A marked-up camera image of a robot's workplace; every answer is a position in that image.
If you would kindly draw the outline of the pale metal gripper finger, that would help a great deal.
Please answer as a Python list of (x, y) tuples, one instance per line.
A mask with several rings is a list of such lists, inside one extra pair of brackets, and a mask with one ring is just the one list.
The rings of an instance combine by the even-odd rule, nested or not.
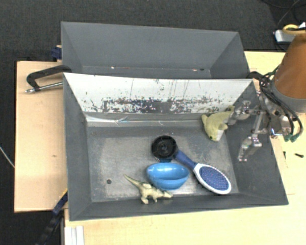
[(251, 101), (244, 100), (240, 105), (234, 108), (234, 111), (228, 119), (228, 125), (234, 125), (239, 120), (246, 120), (250, 117)]
[(252, 134), (246, 137), (239, 149), (238, 160), (239, 162), (246, 162), (247, 158), (253, 155), (257, 149), (261, 148), (263, 145), (260, 142), (257, 134)]

